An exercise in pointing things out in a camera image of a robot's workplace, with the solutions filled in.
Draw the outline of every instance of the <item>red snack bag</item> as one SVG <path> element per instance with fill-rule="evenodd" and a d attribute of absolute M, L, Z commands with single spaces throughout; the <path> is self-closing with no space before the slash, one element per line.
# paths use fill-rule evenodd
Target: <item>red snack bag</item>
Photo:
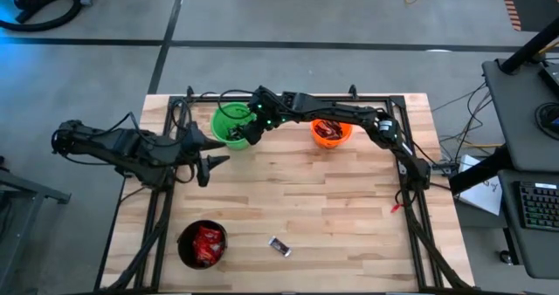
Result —
<path fill-rule="evenodd" d="M 196 238 L 192 242 L 198 263 L 209 266 L 217 262 L 223 252 L 221 237 L 221 231 L 200 226 Z"/>
<path fill-rule="evenodd" d="M 204 226 L 200 226 L 200 229 L 198 230 L 197 239 L 200 236 L 204 237 L 205 241 L 210 244 L 218 244 L 219 242 L 221 242 L 221 231 L 219 230 L 211 230 L 205 228 Z"/>

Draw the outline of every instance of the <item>white paper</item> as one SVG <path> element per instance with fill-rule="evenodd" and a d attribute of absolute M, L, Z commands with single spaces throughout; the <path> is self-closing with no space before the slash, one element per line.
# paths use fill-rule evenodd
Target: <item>white paper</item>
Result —
<path fill-rule="evenodd" d="M 464 155 L 462 156 L 459 171 L 464 172 L 479 162 L 470 155 Z M 502 194 L 503 190 L 500 187 L 499 177 L 495 176 L 462 192 L 459 199 L 461 202 L 471 204 L 476 208 L 498 216 Z"/>

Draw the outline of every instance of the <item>wooden tabletop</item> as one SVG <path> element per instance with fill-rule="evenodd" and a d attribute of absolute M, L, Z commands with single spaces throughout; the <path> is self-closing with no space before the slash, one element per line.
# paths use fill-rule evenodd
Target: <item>wooden tabletop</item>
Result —
<path fill-rule="evenodd" d="M 438 139 L 426 94 L 405 96 L 414 141 L 439 159 Z M 168 95 L 149 95 L 141 127 L 161 133 Z M 360 103 L 360 105 L 380 105 Z M 194 120 L 208 136 L 214 103 L 196 103 Z M 231 159 L 211 171 L 208 187 L 177 184 L 162 267 L 161 292 L 386 292 L 418 289 L 404 212 L 390 213 L 399 184 L 392 153 L 364 130 L 337 149 L 316 147 L 308 123 L 286 123 L 264 133 L 258 145 L 209 154 Z M 187 168 L 179 176 L 187 179 Z M 444 183 L 440 177 L 434 182 Z M 140 187 L 128 181 L 123 195 Z M 469 284 L 473 277 L 451 193 L 425 192 L 435 242 Z M 110 285 L 141 245 L 149 202 L 146 190 L 119 208 L 101 282 Z M 229 247 L 214 267 L 195 271 L 177 253 L 176 240 L 192 222 L 222 224 Z M 293 249 L 283 257 L 268 245 L 276 236 Z M 422 250 L 423 259 L 427 253 Z M 148 259 L 151 277 L 153 259 Z M 427 281 L 432 285 L 428 261 Z"/>

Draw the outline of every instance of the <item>orange bowl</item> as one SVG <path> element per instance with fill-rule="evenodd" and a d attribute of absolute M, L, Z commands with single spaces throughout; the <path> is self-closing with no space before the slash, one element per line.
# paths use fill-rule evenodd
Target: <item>orange bowl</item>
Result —
<path fill-rule="evenodd" d="M 316 142 L 316 144 L 321 148 L 336 148 L 340 146 L 349 138 L 353 130 L 353 125 L 340 123 L 340 126 L 342 126 L 342 138 L 337 141 L 331 141 L 326 138 L 322 138 L 319 134 L 316 133 L 316 131 L 314 131 L 314 127 L 321 121 L 323 120 L 311 121 L 311 133 L 313 133 L 314 142 Z"/>

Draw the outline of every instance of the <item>gray floor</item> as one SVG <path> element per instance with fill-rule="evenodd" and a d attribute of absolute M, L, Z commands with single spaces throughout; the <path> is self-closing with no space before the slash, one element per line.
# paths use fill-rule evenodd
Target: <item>gray floor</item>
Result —
<path fill-rule="evenodd" d="M 15 14 L 0 0 L 0 18 Z M 122 179 L 111 168 L 83 167 L 51 154 L 61 121 L 108 127 L 139 114 L 159 47 L 12 45 L 2 37 L 162 39 L 174 0 L 95 0 L 66 26 L 37 34 L 0 31 L 0 154 L 17 175 L 72 192 L 67 206 L 41 211 L 14 293 L 87 292 L 93 287 Z M 49 6 L 38 19 L 62 12 Z M 422 45 L 521 45 L 533 33 L 514 31 L 502 0 L 183 0 L 174 40 L 348 42 Z M 482 82 L 480 65 L 507 53 L 333 51 L 171 47 L 158 93 L 198 93 L 265 85 L 275 91 L 428 93 L 431 107 Z M 473 99 L 477 103 L 484 93 Z M 438 134 L 458 133 L 466 100 L 433 114 Z M 503 142 L 494 110 L 480 114 L 477 143 Z M 457 143 L 445 147 L 453 153 Z M 477 154 L 477 150 L 466 150 Z M 493 291 L 556 294 L 559 282 L 533 280 L 498 263 L 498 231 L 465 229 L 476 284 Z"/>

